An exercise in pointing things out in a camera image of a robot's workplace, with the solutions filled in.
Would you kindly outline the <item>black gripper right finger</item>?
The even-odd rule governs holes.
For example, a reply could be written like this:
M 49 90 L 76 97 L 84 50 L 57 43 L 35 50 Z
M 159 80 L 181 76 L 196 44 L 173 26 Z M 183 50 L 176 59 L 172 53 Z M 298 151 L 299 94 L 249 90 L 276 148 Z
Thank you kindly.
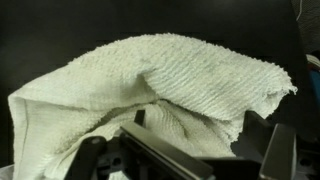
M 272 126 L 254 111 L 245 113 L 243 134 L 263 157 L 259 180 L 293 180 L 296 170 L 296 131 Z

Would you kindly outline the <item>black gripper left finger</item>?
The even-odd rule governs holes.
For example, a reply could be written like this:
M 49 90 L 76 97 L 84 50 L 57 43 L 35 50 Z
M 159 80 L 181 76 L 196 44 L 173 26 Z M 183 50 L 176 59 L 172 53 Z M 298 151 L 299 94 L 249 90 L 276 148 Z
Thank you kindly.
M 111 180 L 118 172 L 129 180 L 214 180 L 211 166 L 146 130 L 144 119 L 138 110 L 111 140 L 85 138 L 63 180 Z

